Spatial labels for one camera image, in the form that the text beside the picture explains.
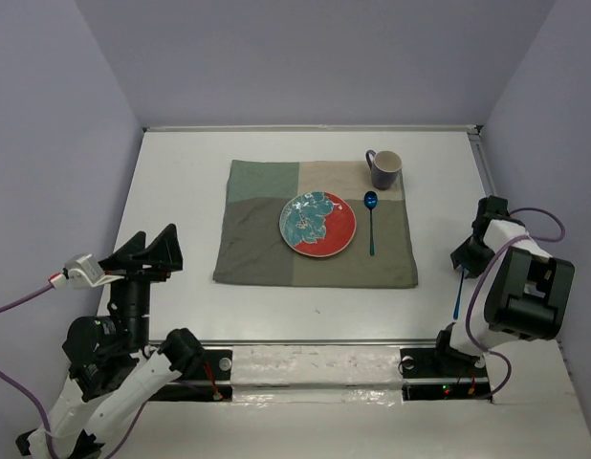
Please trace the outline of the blue plastic fork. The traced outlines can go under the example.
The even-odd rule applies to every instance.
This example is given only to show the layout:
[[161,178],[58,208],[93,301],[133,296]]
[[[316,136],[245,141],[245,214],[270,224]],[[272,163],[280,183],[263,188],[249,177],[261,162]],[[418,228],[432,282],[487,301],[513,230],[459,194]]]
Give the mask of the blue plastic fork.
[[459,314],[460,314],[460,307],[461,307],[461,301],[462,301],[465,274],[466,274],[465,270],[462,270],[461,274],[460,274],[458,291],[457,291],[455,304],[454,304],[454,308],[453,308],[453,313],[452,313],[452,319],[455,321],[459,318]]

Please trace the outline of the green patchwork cloth placemat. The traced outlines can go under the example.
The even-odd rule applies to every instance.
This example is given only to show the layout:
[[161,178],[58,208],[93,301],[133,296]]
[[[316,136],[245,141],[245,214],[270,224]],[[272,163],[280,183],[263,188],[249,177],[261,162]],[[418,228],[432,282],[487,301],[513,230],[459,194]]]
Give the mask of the green patchwork cloth placemat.
[[[214,281],[233,285],[412,289],[418,286],[402,182],[378,193],[373,211],[375,255],[369,254],[372,190],[364,161],[262,163],[234,160]],[[282,239],[278,219],[296,196],[324,191],[354,210],[357,230],[340,253],[314,258],[296,253]]]

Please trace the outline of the blue metallic spoon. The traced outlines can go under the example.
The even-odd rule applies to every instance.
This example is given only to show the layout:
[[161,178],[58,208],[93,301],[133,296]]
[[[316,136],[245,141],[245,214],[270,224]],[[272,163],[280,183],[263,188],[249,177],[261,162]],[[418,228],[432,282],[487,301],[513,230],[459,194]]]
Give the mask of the blue metallic spoon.
[[369,190],[363,196],[364,206],[369,213],[369,254],[375,255],[375,240],[374,240],[374,220],[373,211],[378,204],[378,195],[375,191]]

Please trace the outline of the purple ceramic mug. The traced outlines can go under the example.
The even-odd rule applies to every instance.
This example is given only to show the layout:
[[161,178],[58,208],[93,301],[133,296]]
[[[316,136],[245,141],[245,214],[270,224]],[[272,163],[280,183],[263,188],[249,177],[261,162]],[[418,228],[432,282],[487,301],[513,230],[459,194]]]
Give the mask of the purple ceramic mug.
[[392,151],[368,150],[365,160],[370,169],[371,183],[379,190],[391,188],[403,167],[402,158]]

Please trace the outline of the red floral plate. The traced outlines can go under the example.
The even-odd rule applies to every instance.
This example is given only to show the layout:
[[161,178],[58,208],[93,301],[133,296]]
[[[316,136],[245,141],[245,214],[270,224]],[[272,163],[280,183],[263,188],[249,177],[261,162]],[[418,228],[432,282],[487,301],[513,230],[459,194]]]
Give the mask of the red floral plate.
[[356,234],[354,210],[335,194],[312,191],[290,200],[281,210],[279,232],[296,253],[314,258],[345,250]]

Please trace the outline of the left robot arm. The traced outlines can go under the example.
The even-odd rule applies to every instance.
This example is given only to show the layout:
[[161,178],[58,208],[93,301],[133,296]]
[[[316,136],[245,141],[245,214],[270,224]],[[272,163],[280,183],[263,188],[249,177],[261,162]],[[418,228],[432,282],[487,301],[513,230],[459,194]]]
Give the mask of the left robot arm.
[[152,242],[139,231],[110,256],[80,254],[51,277],[55,287],[108,287],[108,313],[71,323],[62,344],[67,379],[40,427],[17,438],[22,456],[98,458],[126,417],[168,383],[199,371],[205,349],[187,328],[172,330],[149,357],[143,355],[151,287],[183,265],[177,228],[169,224]]

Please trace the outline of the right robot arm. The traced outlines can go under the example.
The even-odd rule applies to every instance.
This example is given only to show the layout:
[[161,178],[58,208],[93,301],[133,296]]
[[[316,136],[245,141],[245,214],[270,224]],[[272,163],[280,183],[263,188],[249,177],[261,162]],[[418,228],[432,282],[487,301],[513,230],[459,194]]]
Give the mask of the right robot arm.
[[516,216],[506,199],[482,198],[471,235],[450,255],[453,269],[476,284],[429,352],[439,374],[474,364],[504,343],[553,340],[560,331],[575,266],[542,246],[565,234],[535,236]]

